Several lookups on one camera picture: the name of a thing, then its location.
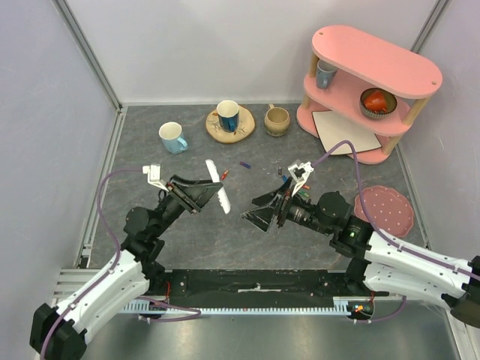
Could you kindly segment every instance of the pink plate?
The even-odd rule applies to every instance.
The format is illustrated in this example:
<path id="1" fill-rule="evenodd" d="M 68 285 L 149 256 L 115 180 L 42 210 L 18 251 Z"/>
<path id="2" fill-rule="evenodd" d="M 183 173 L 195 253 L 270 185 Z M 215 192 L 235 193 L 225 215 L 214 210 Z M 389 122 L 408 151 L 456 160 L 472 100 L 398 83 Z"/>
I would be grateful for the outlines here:
<path id="1" fill-rule="evenodd" d="M 380 229 L 400 238 L 412 229 L 413 208 L 408 199 L 395 189 L 379 185 L 367 187 L 363 190 L 363 197 L 368 213 Z M 357 218 L 368 221 L 359 195 L 355 198 L 354 213 Z"/>

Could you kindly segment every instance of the wooden coaster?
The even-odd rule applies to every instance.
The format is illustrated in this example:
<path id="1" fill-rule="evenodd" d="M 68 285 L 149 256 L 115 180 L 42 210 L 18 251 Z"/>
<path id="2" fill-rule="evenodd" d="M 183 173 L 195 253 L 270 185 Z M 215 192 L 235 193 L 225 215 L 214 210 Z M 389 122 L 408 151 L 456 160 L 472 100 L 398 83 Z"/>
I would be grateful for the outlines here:
<path id="1" fill-rule="evenodd" d="M 215 140 L 219 141 L 220 143 L 224 144 L 232 144 L 237 143 L 240 140 L 243 140 L 248 135 L 252 134 L 255 129 L 255 119 L 249 109 L 243 107 L 242 105 L 238 105 L 240 109 L 239 117 L 238 117 L 238 127 L 237 130 L 233 133 L 229 133 L 222 129 L 220 126 L 220 122 L 218 121 L 217 110 L 212 110 L 205 121 L 205 127 L 207 128 L 207 132 L 213 137 Z"/>

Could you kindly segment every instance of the shelf tier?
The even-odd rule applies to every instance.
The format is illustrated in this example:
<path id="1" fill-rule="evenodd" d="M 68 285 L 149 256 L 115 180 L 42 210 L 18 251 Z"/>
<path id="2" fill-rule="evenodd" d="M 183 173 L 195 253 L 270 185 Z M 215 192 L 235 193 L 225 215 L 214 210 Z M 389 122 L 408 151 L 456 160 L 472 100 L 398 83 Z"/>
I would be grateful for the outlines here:
<path id="1" fill-rule="evenodd" d="M 316 31 L 312 50 L 320 59 L 402 98 L 428 98 L 442 85 L 442 73 L 429 59 L 350 26 Z"/>
<path id="2" fill-rule="evenodd" d="M 319 104 L 352 120 L 375 134 L 396 137 L 410 129 L 402 119 L 408 113 L 408 104 L 397 98 L 397 109 L 380 120 L 365 117 L 360 110 L 360 95 L 372 85 L 351 73 L 339 70 L 327 89 L 317 88 L 315 77 L 304 78 L 304 89 L 308 97 Z"/>
<path id="3" fill-rule="evenodd" d="M 300 127 L 307 131 L 309 134 L 318 137 L 317 129 L 315 128 L 314 117 L 312 115 L 313 111 L 329 111 L 330 109 L 324 107 L 323 105 L 316 103 L 315 101 L 310 102 L 310 106 L 307 109 L 304 109 L 302 106 L 299 106 L 297 109 L 297 122 Z M 389 138 L 387 136 L 376 135 L 376 138 L 384 146 Z M 388 155 L 382 153 L 381 148 L 376 148 L 375 150 L 363 151 L 357 154 L 358 161 L 363 164 L 374 165 L 379 164 L 382 161 L 388 158 Z"/>

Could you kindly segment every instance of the beige mug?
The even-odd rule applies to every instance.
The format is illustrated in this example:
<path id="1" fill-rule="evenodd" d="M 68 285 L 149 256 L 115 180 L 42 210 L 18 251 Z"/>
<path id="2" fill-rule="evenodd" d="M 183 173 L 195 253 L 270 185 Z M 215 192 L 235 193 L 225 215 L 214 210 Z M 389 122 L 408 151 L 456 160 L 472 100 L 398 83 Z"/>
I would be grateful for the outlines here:
<path id="1" fill-rule="evenodd" d="M 275 107 L 273 103 L 268 106 L 270 109 L 265 114 L 265 129 L 273 137 L 281 137 L 290 126 L 290 115 L 283 107 Z"/>

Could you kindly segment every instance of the metal bowl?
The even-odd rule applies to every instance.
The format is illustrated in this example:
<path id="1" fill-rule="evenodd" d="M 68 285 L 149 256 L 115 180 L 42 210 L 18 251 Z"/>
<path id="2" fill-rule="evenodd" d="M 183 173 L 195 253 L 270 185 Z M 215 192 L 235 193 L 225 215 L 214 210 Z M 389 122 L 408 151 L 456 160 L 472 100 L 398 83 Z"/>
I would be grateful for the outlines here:
<path id="1" fill-rule="evenodd" d="M 380 90 L 385 97 L 385 102 L 387 103 L 387 112 L 377 112 L 367 109 L 363 103 L 365 99 L 375 90 Z M 369 119 L 380 120 L 390 115 L 397 109 L 397 98 L 392 93 L 383 90 L 382 88 L 368 88 L 363 91 L 360 95 L 360 110 L 364 116 L 367 116 Z"/>

